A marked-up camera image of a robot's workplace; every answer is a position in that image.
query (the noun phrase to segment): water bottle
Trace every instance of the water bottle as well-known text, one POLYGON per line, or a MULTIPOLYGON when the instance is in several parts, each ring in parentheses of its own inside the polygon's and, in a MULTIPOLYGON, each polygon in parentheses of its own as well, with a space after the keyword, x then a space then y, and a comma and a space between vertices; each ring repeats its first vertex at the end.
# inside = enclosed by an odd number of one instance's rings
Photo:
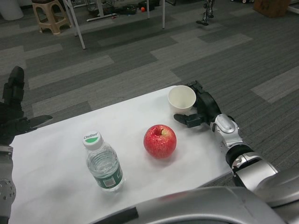
POLYGON ((124 178, 120 163, 114 149, 106 143, 102 135, 89 132, 83 137, 83 145, 87 151, 87 166, 98 185, 104 191, 119 189, 124 178))

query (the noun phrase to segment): beige plastic stool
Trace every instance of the beige plastic stool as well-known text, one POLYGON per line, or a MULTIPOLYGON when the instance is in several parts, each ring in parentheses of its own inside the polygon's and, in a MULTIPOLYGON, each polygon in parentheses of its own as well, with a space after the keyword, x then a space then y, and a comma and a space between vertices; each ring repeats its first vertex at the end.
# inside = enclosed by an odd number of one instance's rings
POLYGON ((67 17, 58 0, 32 0, 32 6, 41 33, 43 32, 43 28, 48 28, 54 35, 57 35, 60 34, 60 27, 62 25, 68 24, 71 27, 69 18, 67 17), (57 5, 60 8, 63 16, 55 15, 53 11, 54 5, 57 5), (39 18, 36 11, 38 7, 45 12, 47 18, 43 20, 39 18))

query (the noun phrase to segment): white bottle cap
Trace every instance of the white bottle cap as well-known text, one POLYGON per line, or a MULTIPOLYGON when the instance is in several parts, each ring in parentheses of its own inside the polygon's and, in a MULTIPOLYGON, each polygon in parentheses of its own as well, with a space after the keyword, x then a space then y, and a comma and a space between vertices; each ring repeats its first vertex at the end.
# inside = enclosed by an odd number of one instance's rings
POLYGON ((97 150, 104 143, 102 135, 97 131, 88 132, 86 135, 83 136, 82 141, 83 145, 88 150, 97 150))

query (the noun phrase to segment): paper cup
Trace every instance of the paper cup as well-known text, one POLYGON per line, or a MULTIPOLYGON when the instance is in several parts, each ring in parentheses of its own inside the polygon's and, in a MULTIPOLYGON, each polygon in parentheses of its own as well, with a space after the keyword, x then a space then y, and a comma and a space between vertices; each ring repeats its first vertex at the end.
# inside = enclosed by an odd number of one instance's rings
POLYGON ((195 92, 188 86, 178 85, 168 93, 171 111, 175 114, 185 114, 191 110, 196 101, 195 92))

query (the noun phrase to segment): apple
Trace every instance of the apple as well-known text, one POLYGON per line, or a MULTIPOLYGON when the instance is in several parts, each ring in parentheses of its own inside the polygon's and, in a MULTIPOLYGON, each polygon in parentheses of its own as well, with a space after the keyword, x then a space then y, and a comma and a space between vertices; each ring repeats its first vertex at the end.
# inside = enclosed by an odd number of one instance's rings
POLYGON ((155 125, 145 133, 143 145, 148 153, 157 158, 169 157, 177 146, 174 131, 166 125, 155 125))

